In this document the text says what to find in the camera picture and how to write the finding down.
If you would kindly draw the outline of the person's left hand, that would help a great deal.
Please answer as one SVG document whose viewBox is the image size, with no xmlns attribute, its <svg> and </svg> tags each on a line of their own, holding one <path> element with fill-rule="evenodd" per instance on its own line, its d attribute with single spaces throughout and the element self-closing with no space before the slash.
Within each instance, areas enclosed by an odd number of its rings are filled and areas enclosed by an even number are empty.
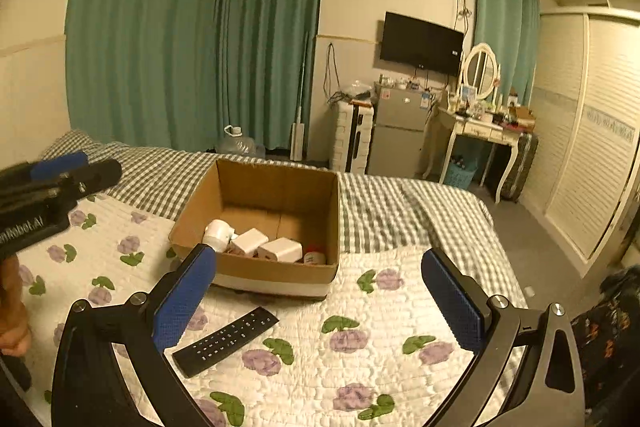
<svg viewBox="0 0 640 427">
<path fill-rule="evenodd" d="M 32 342 L 22 288 L 20 262 L 12 255 L 1 263 L 0 348 L 8 357 L 24 357 Z"/>
</svg>

